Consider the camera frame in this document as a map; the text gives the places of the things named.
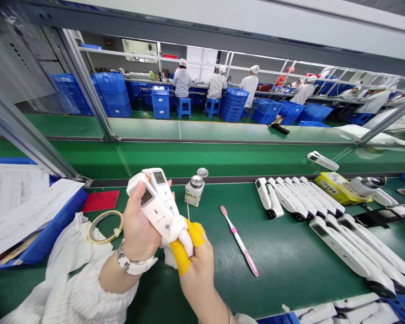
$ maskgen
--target product label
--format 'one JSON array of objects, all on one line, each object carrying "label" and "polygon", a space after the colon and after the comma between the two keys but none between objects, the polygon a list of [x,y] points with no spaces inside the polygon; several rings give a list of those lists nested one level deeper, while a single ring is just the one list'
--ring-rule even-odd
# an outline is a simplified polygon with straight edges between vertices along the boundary
[{"label": "product label", "polygon": [[334,188],[330,183],[328,183],[325,180],[320,181],[319,183],[321,186],[324,187],[324,189],[326,189],[326,191],[328,191],[329,194],[331,194],[332,196],[335,196],[339,193],[339,190],[337,190],[336,188]]}]

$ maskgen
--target yellow box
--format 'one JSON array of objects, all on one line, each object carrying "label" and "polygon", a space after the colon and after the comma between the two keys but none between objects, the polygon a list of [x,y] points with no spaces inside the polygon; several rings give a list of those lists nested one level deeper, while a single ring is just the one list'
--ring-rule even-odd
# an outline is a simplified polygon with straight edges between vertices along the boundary
[{"label": "yellow box", "polygon": [[342,205],[357,205],[372,201],[349,191],[344,186],[344,183],[349,181],[336,172],[321,172],[315,179],[315,183]]}]

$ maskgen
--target bottle cap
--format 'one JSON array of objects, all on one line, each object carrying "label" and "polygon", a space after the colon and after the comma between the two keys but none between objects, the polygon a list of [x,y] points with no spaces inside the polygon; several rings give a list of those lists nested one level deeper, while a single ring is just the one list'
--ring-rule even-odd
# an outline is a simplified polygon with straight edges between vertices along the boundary
[{"label": "bottle cap", "polygon": [[201,188],[204,184],[204,180],[199,175],[194,175],[190,178],[190,185],[196,189]]}]

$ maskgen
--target paper document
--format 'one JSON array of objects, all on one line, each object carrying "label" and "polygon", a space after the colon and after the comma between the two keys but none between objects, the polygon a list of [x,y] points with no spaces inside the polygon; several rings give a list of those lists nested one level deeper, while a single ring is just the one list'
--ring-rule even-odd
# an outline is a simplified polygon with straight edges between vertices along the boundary
[{"label": "paper document", "polygon": [[49,181],[38,165],[0,164],[0,216],[46,191]]},{"label": "paper document", "polygon": [[51,221],[83,185],[60,179],[44,193],[0,217],[0,254]]}]

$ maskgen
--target tape roll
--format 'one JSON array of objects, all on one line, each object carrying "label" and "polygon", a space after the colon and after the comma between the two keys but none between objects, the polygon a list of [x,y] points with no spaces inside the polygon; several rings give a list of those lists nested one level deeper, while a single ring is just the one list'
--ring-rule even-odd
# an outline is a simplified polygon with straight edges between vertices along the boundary
[{"label": "tape roll", "polygon": [[[110,236],[109,238],[103,240],[103,241],[97,241],[93,238],[93,231],[96,227],[96,225],[104,218],[110,216],[110,215],[119,215],[120,216],[120,226],[119,228],[114,229],[114,235]],[[122,213],[118,211],[106,211],[105,213],[100,214],[95,218],[95,220],[91,223],[90,228],[89,228],[89,233],[87,238],[94,244],[106,244],[111,242],[112,240],[118,238],[120,233],[123,231],[123,215]]]}]

